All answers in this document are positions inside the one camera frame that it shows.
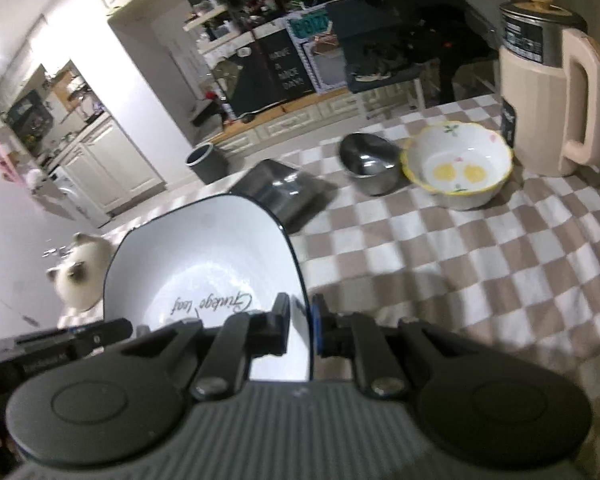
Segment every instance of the kettle label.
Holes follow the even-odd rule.
[[[504,21],[504,45],[524,59],[542,63],[542,27],[519,22],[509,16]]]
[[[502,122],[500,123],[500,134],[507,141],[507,144],[513,148],[516,138],[516,109],[502,99]]]

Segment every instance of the kettle handle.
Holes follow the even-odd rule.
[[[577,65],[587,73],[589,97],[587,123],[582,139],[582,106],[586,83],[575,74]],[[562,31],[562,66],[567,74],[567,111],[564,121],[562,155],[577,164],[597,164],[600,161],[600,45],[576,28]]]

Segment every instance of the table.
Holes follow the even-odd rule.
[[[500,104],[481,96],[365,130],[400,142],[445,120],[498,129]],[[292,236],[309,293],[323,293],[331,310],[366,312],[380,324],[419,317],[570,378],[594,410],[578,464],[600,479],[600,171],[547,178],[516,166],[484,208],[452,211],[414,185],[380,198],[357,193],[338,163],[339,140],[280,158],[340,188]],[[106,237],[120,243],[129,229],[222,192],[241,175],[179,197]],[[99,305],[63,316],[60,326],[101,316]],[[318,376],[347,373],[340,361],[316,365]]]

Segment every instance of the kettle lid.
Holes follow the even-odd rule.
[[[552,22],[566,27],[586,30],[586,22],[582,16],[571,10],[553,5],[554,0],[528,0],[528,2],[506,3],[500,6],[501,11],[509,16],[533,18],[542,22]]]

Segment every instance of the ribbed gray surface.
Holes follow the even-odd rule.
[[[314,382],[248,383],[233,399],[200,404],[170,441],[135,462],[76,472],[28,463],[11,478],[582,480],[583,477],[567,462],[523,473],[494,472],[465,464],[433,446],[400,404],[369,400],[352,383]]]

